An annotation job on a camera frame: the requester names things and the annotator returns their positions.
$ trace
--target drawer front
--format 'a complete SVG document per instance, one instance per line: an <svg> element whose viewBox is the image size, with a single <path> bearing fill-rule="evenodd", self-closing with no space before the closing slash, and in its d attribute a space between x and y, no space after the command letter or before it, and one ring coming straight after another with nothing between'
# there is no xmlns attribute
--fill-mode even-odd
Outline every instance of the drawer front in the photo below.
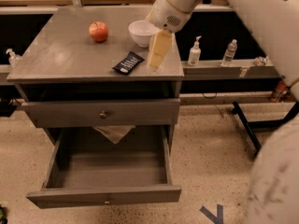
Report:
<svg viewBox="0 0 299 224"><path fill-rule="evenodd" d="M38 128L174 124L179 99L31 102L22 108Z"/></svg>
<svg viewBox="0 0 299 224"><path fill-rule="evenodd" d="M177 202L162 126L136 126L116 146L90 127L62 129L41 191L40 208Z"/></svg>

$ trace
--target white bowl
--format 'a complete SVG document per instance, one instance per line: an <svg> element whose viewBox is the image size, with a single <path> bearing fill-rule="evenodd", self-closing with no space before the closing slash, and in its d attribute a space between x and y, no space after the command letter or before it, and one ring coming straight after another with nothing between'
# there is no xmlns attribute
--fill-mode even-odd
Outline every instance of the white bowl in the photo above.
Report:
<svg viewBox="0 0 299 224"><path fill-rule="evenodd" d="M147 48L150 45L151 36L159 31L158 27L146 20L134 21L129 25L131 38L142 48Z"/></svg>

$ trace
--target spray bottle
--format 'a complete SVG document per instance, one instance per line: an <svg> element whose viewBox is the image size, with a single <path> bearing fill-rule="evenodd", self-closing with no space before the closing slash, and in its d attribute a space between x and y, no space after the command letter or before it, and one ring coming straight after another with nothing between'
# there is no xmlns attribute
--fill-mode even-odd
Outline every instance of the spray bottle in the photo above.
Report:
<svg viewBox="0 0 299 224"><path fill-rule="evenodd" d="M196 41L194 42L194 46L190 49L188 65L197 65L199 63L199 57L201 50L199 49L199 39L201 36L196 37Z"/></svg>
<svg viewBox="0 0 299 224"><path fill-rule="evenodd" d="M16 54L12 49L7 49L7 54L9 54L9 63L12 67L14 67L16 62L21 58L21 56Z"/></svg>

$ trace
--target gray countertop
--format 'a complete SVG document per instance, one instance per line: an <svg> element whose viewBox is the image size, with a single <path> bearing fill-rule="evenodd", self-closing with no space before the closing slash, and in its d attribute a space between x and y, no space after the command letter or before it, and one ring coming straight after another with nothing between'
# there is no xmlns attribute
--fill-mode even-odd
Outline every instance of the gray countertop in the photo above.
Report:
<svg viewBox="0 0 299 224"><path fill-rule="evenodd" d="M183 70L175 39L157 71L141 63L129 76L112 67L129 51L147 60L148 49L134 43L128 32L132 21L142 20L150 7L61 7L52 16L7 80L13 83L181 80ZM104 21L108 39L96 43L89 37L89 26Z"/></svg>

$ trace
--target concrete floor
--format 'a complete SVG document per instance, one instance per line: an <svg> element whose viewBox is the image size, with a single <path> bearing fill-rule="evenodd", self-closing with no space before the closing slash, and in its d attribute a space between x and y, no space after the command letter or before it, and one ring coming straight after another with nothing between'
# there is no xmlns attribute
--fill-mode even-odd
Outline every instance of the concrete floor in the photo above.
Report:
<svg viewBox="0 0 299 224"><path fill-rule="evenodd" d="M182 187L178 203L38 209L25 196L40 190L53 145L22 111L0 118L0 204L8 223L210 224L200 209L216 216L217 205L223 206L224 223L242 223L254 150L231 102L236 99L249 120L281 119L292 103L231 96L182 97L171 153L173 183Z"/></svg>

